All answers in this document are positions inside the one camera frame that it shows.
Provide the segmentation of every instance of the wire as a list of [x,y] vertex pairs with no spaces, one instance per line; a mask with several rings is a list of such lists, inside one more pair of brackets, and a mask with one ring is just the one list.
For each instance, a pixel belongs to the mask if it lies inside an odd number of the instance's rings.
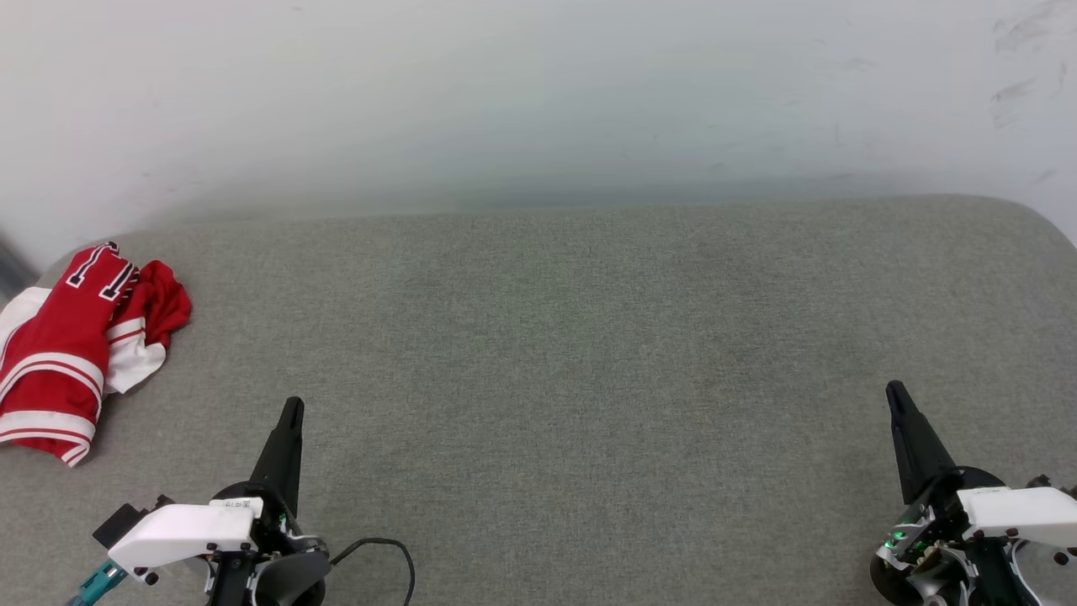
[[411,554],[408,553],[407,548],[404,547],[398,540],[393,539],[379,539],[377,537],[369,537],[365,539],[359,539],[358,541],[349,545],[339,555],[330,561],[330,564],[336,566],[341,560],[351,555],[351,552],[363,547],[364,545],[392,545],[398,547],[401,551],[404,552],[404,559],[407,560],[408,574],[411,575],[411,580],[408,581],[407,586],[407,596],[404,597],[404,606],[407,606],[411,602],[411,593],[415,592],[415,562],[411,562]]

